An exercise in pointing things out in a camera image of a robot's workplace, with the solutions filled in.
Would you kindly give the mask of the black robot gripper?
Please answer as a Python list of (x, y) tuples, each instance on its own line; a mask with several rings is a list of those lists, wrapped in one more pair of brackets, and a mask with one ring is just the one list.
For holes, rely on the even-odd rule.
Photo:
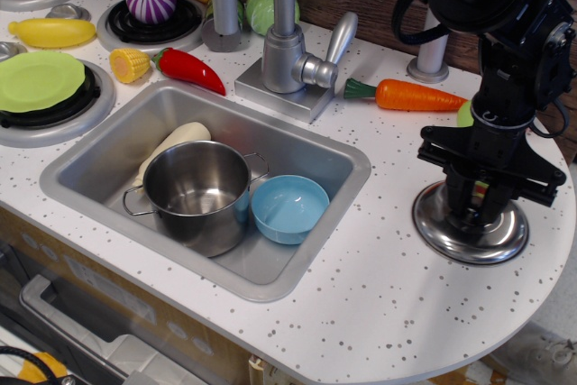
[(425, 126), (418, 158), (441, 167), (446, 174), (448, 206), (459, 218), (471, 207), (474, 180), (487, 183), (479, 221), (492, 224), (510, 199), (520, 197), (551, 205), (566, 175), (536, 153), (527, 142), (535, 129), (536, 110), (521, 106), (515, 113), (498, 113), (481, 96), (469, 104), (468, 126)]

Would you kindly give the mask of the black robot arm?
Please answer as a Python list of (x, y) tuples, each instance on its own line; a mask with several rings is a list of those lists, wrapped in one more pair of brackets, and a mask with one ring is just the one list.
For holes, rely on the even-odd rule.
[(452, 218), (485, 225), (513, 199), (553, 202), (565, 176), (530, 148), (526, 133), (538, 112), (571, 89), (572, 24), (567, 0), (397, 1), (392, 28), (406, 44), (450, 32), (479, 39), (481, 85), (471, 102), (472, 125), (421, 132), (418, 155), (444, 170)]

